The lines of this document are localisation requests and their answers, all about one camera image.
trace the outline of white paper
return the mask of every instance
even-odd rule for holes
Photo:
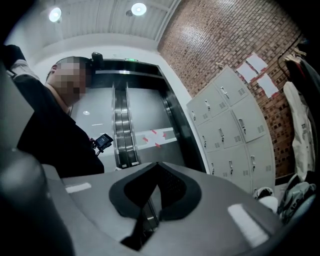
[[[246,59],[246,61],[254,67],[254,69],[260,73],[264,68],[268,67],[268,64],[264,62],[262,58],[260,58],[257,54],[254,52],[252,55]]]
[[[257,80],[259,86],[262,87],[262,89],[265,92],[265,95],[270,98],[273,94],[278,92],[278,88],[275,86],[274,82],[272,82],[270,76],[267,74],[264,74],[261,78]]]
[[[238,71],[248,83],[250,83],[252,79],[258,76],[257,73],[254,72],[247,63],[243,63],[240,67],[237,68],[236,71]]]

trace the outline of red brick wall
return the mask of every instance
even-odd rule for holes
[[[299,34],[273,0],[182,0],[158,47],[192,97],[219,72],[216,62],[235,70],[255,52],[268,64],[266,73],[280,93],[268,99],[256,81],[247,86],[268,124],[277,177],[294,171],[294,128],[277,58]]]

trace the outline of white locker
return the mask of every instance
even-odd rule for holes
[[[212,131],[220,134],[220,143],[224,149],[243,143],[240,131],[230,111],[226,111],[212,121]]]
[[[246,142],[253,141],[266,134],[268,128],[265,127],[261,110],[254,99],[247,97],[236,104],[232,110]]]
[[[214,84],[211,83],[206,87],[201,95],[203,97],[202,100],[204,100],[208,107],[208,112],[212,118],[228,109],[228,105],[225,103]]]
[[[209,114],[210,106],[206,102],[207,97],[201,92],[194,97],[186,106],[193,122],[199,126],[205,121],[208,121],[211,116]]]
[[[206,152],[223,149],[221,135],[215,125],[215,120],[202,123],[197,128],[198,134]]]
[[[246,148],[244,145],[228,148],[225,150],[226,157],[232,166],[232,174],[230,181],[239,188],[250,193],[251,192],[251,177],[247,159]]]
[[[207,153],[206,158],[212,175],[230,181],[231,168],[225,150]]]
[[[272,166],[272,153],[268,136],[265,135],[247,144],[249,152],[252,188],[275,188],[275,172]]]
[[[214,176],[227,179],[244,191],[251,192],[251,178],[244,145],[207,153],[207,160],[211,174],[214,168]]]
[[[225,67],[213,81],[216,88],[224,95],[224,99],[233,106],[248,95],[245,84],[229,67]]]

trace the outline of ceiling light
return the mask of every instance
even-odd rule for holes
[[[143,3],[138,2],[132,6],[131,11],[134,15],[141,16],[146,13],[147,7]]]
[[[50,11],[50,14],[49,14],[49,20],[51,22],[57,22],[60,17],[61,17],[61,9],[56,7],[56,8],[53,8],[51,11]]]

